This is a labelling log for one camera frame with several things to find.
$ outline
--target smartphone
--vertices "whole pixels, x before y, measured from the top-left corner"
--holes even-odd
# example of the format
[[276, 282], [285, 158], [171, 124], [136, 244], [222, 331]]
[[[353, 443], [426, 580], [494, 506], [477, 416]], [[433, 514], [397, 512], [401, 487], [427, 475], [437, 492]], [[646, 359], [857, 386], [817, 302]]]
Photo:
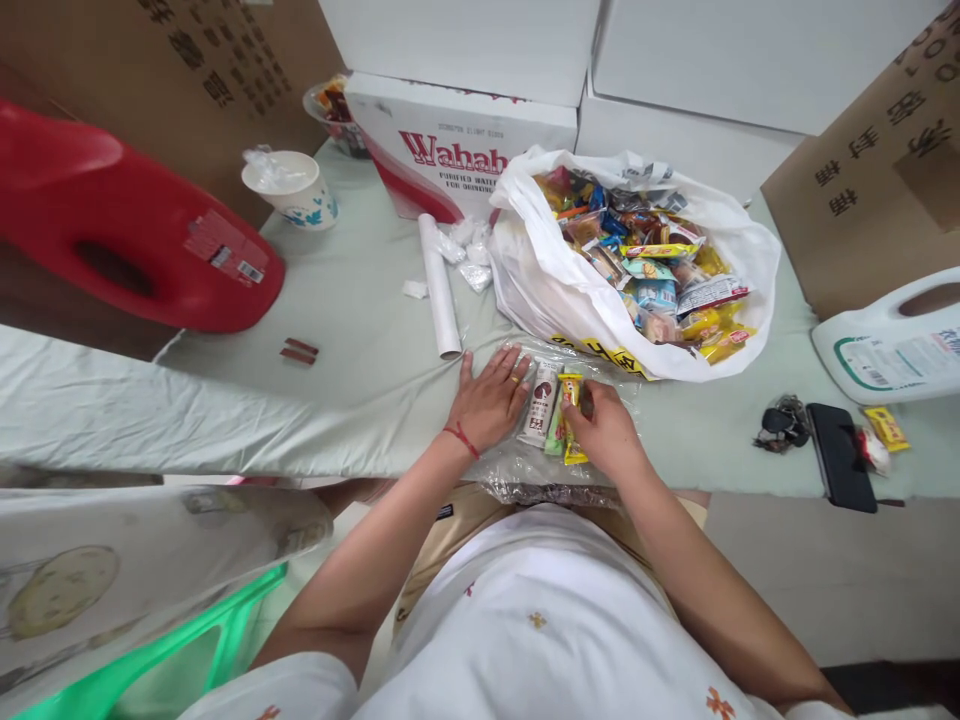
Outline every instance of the smartphone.
[[875, 513], [877, 498], [866, 464], [857, 452], [856, 428], [846, 410], [810, 403], [807, 414], [813, 430], [820, 475], [830, 502], [837, 507]]

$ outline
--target white box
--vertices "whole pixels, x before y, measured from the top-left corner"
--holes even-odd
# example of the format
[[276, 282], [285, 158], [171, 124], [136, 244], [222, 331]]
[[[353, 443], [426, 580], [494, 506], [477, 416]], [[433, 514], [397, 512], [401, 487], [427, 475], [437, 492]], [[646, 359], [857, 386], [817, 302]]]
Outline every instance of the white box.
[[[927, 42], [924, 26], [946, 5], [609, 0], [593, 86], [606, 97], [819, 135], [911, 40]], [[956, 48], [925, 49], [938, 65], [956, 65]]]
[[591, 78], [580, 105], [578, 155], [630, 150], [744, 202], [805, 135], [622, 102], [594, 93]]
[[510, 158], [572, 150], [575, 108], [354, 73], [347, 105], [400, 217], [489, 218]]
[[600, 0], [320, 0], [351, 70], [576, 107]]

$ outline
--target white plastic bag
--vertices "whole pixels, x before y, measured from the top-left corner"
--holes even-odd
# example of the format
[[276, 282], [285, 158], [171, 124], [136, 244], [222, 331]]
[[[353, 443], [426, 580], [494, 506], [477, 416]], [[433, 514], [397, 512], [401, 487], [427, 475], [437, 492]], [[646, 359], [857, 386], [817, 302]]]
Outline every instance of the white plastic bag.
[[[637, 332], [619, 293], [570, 251], [533, 179], [561, 165], [589, 173], [606, 188], [657, 193], [658, 205], [704, 230], [751, 289], [737, 319], [758, 332], [742, 350], [711, 366], [699, 354], [654, 345]], [[689, 382], [743, 372], [763, 350], [773, 318], [780, 242], [726, 193], [664, 163], [645, 164], [631, 152], [593, 158], [533, 147], [510, 161], [490, 202], [502, 209], [487, 246], [497, 307], [531, 335], [599, 355], [632, 374]]]

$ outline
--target person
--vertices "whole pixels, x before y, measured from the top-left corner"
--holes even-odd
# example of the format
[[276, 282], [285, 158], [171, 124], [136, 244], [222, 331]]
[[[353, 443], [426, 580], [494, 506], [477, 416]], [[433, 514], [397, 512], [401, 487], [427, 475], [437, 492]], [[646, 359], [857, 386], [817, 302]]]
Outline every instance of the person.
[[[517, 424], [530, 389], [519, 353], [500, 349], [478, 377], [464, 355], [444, 431], [320, 566], [253, 669], [182, 718], [849, 714], [667, 489], [612, 387], [586, 382], [591, 417], [562, 412], [629, 521], [501, 505], [459, 483]], [[401, 590], [386, 680], [361, 704], [374, 636]]]

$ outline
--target white plastic jug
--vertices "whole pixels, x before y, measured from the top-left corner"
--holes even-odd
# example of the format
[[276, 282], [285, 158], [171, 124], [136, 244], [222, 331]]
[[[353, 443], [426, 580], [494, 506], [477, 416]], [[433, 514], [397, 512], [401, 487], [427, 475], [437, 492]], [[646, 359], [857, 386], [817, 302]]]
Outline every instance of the white plastic jug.
[[916, 317], [900, 312], [908, 300], [950, 283], [960, 283], [960, 267], [813, 329], [820, 359], [847, 396], [861, 405], [886, 405], [960, 393], [960, 303]]

